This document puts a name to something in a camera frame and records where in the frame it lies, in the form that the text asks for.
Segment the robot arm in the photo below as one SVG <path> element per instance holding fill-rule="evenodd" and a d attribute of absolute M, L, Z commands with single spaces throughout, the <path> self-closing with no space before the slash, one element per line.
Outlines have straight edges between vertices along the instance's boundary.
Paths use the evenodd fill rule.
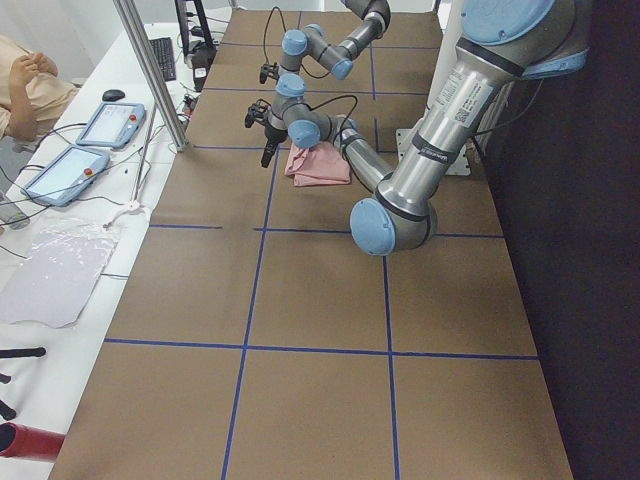
<path fill-rule="evenodd" d="M 285 33 L 281 60 L 261 70 L 262 78 L 276 82 L 274 98 L 252 104 L 245 122 L 264 129 L 263 166 L 284 141 L 300 148 L 333 144 L 369 191 L 351 211 L 352 237 L 364 252 L 386 256 L 417 248 L 434 235 L 437 215 L 431 197 L 505 84 L 566 75 L 584 66 L 592 5 L 465 2 L 455 65 L 396 166 L 374 151 L 349 118 L 319 114 L 304 99 L 306 86 L 299 72 L 305 58 L 344 78 L 360 53 L 390 25 L 391 10 L 384 1 L 351 1 L 348 8 L 361 23 L 338 45 L 328 43 L 314 24 Z"/>
<path fill-rule="evenodd" d="M 374 41 L 380 39 L 391 23 L 391 10 L 387 1 L 342 1 L 362 23 L 339 44 L 331 44 L 318 24 L 302 29 L 288 29 L 281 41 L 282 56 L 279 63 L 265 63 L 272 68 L 271 76 L 278 80 L 287 73 L 298 74 L 305 57 L 310 57 L 338 80 L 345 79 L 354 61 Z"/>

